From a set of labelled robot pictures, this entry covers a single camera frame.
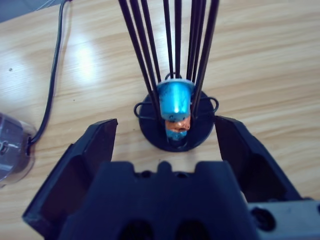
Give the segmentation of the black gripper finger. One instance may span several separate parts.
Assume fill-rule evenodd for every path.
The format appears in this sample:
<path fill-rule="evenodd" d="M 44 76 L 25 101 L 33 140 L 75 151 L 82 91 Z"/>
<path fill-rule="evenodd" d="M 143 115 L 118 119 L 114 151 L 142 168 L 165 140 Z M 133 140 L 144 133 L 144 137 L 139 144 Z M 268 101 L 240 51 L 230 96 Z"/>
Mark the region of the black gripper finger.
<path fill-rule="evenodd" d="M 23 221 L 45 240 L 56 240 L 66 219 L 82 205 L 102 162 L 113 155 L 118 121 L 91 124 L 52 169 L 29 206 Z"/>
<path fill-rule="evenodd" d="M 300 200 L 273 156 L 241 121 L 216 116 L 215 129 L 221 158 L 230 164 L 249 203 Z"/>

